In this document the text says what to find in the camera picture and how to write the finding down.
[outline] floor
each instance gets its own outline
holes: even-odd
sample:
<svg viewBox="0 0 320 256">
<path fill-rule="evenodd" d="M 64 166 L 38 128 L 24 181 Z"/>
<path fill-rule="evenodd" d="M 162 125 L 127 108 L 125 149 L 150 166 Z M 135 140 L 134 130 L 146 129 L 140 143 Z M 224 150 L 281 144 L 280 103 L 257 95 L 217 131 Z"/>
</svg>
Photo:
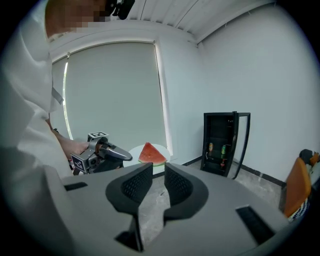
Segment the floor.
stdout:
<svg viewBox="0 0 320 256">
<path fill-rule="evenodd" d="M 189 165 L 189 167 L 200 169 L 200 165 L 201 161 L 198 161 Z M 228 178 L 234 177 L 236 170 L 237 165 L 234 163 L 230 168 Z M 240 169 L 235 181 L 278 209 L 281 198 L 281 187 L 279 185 L 243 169 Z M 150 190 L 139 207 L 140 234 L 145 248 L 163 229 L 163 213 L 170 208 L 169 194 L 164 182 L 165 176 L 154 178 Z"/>
</svg>

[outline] white wall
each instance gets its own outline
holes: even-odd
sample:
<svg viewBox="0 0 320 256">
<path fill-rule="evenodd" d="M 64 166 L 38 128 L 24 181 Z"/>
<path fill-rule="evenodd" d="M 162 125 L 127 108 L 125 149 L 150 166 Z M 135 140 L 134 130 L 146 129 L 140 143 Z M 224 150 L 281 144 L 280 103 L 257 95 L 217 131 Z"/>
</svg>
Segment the white wall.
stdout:
<svg viewBox="0 0 320 256">
<path fill-rule="evenodd" d="M 67 52 L 108 42 L 155 41 L 166 99 L 172 162 L 184 164 L 201 156 L 203 113 L 210 103 L 203 61 L 193 36 L 163 24 L 134 20 L 102 24 L 82 32 L 53 41 L 50 48 L 53 61 Z"/>
<path fill-rule="evenodd" d="M 250 13 L 206 38 L 202 55 L 214 112 L 251 112 L 243 164 L 285 181 L 301 150 L 320 150 L 319 65 L 286 12 Z"/>
</svg>

